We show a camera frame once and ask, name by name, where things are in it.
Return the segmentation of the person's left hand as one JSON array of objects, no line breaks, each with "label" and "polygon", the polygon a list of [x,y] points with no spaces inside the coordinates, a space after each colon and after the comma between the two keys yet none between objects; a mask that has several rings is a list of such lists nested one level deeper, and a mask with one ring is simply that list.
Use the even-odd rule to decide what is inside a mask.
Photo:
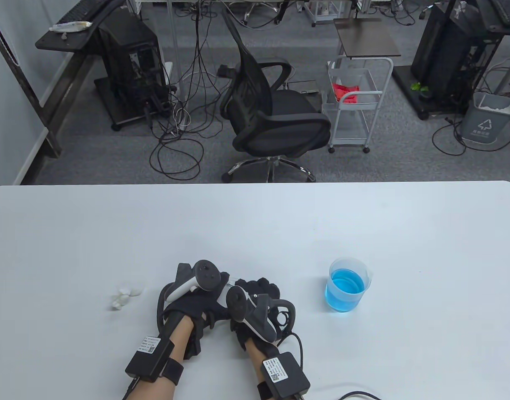
[{"label": "person's left hand", "polygon": [[183,355],[184,360],[200,353],[200,340],[205,328],[213,329],[216,322],[231,319],[228,309],[219,303],[219,298],[230,281],[230,274],[221,272],[220,276],[220,284],[212,291],[203,291],[198,288],[193,292],[186,293],[172,303],[166,303],[163,300],[163,305],[160,303],[157,305],[157,327],[160,334],[163,333],[164,324],[175,313],[189,317],[194,324]]}]

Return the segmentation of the person's right hand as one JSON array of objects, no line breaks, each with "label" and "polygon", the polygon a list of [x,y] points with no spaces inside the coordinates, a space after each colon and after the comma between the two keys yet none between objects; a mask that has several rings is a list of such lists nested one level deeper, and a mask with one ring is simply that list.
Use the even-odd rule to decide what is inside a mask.
[{"label": "person's right hand", "polygon": [[[243,279],[239,279],[236,280],[235,285],[242,287],[250,297],[253,297],[253,295],[267,294],[274,300],[280,299],[280,289],[278,286],[274,283],[270,283],[265,277],[260,278],[257,281],[245,281]],[[277,318],[278,311],[276,309],[271,310],[268,317],[276,330],[276,339],[281,339],[282,332]],[[259,349],[263,354],[268,355],[265,348],[270,348],[273,344],[269,345],[268,342],[263,341],[253,330],[251,330],[249,326],[242,322],[235,322],[234,320],[231,320],[230,328],[236,333],[239,344],[243,350],[247,350],[247,342],[251,340],[256,345],[257,349]]]}]

